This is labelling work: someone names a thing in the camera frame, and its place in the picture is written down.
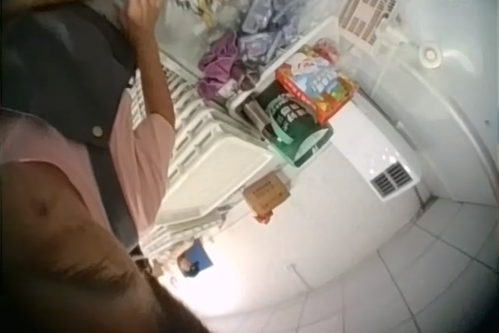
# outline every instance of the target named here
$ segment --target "white plastic drawer unit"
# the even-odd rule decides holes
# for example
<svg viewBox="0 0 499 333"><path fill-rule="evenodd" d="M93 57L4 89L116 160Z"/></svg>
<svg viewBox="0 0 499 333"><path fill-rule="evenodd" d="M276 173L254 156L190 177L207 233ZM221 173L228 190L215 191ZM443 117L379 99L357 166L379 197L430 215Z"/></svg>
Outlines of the white plastic drawer unit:
<svg viewBox="0 0 499 333"><path fill-rule="evenodd" d="M156 224L171 225L197 220L221 206L274 156L250 127L206 106L194 76L164 55L161 61L175 108L176 137ZM129 92L137 126L146 115L140 73Z"/></svg>

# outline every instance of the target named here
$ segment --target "air vent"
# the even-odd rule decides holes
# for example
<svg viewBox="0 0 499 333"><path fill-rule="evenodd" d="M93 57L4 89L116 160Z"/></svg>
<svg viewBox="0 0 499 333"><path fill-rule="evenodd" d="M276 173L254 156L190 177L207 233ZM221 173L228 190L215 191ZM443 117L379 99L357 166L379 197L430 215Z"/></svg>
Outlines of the air vent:
<svg viewBox="0 0 499 333"><path fill-rule="evenodd" d="M373 54L381 20L396 19L399 3L400 0L345 0L339 17L340 30L357 47Z"/></svg>
<svg viewBox="0 0 499 333"><path fill-rule="evenodd" d="M382 196L386 197L396 190L401 189L412 181L412 177L400 163L388 167L386 171L371 181L374 188Z"/></svg>

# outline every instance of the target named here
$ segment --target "pink shirt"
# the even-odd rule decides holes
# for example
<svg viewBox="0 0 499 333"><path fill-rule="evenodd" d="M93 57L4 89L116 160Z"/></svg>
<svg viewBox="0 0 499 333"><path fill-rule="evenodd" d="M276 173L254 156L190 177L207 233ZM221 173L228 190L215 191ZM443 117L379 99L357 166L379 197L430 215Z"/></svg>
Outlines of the pink shirt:
<svg viewBox="0 0 499 333"><path fill-rule="evenodd" d="M67 140L46 122L40 126L29 116L2 123L0 130L0 163L44 161L55 165L80 192L95 221L111 230L85 146ZM131 99L123 94L110 148L139 235L153 225L165 195L174 142L174 129L160 115L149 115L133 129Z"/></svg>

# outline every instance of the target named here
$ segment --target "cardboard box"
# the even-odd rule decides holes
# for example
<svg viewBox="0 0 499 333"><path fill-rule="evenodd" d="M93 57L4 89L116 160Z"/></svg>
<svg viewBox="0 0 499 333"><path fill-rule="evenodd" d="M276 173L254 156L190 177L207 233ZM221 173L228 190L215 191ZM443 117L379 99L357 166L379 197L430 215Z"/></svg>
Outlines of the cardboard box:
<svg viewBox="0 0 499 333"><path fill-rule="evenodd" d="M289 197L288 188L278 178L276 172L271 172L259 179L242 192L249 208L258 218L270 217L272 211Z"/></svg>

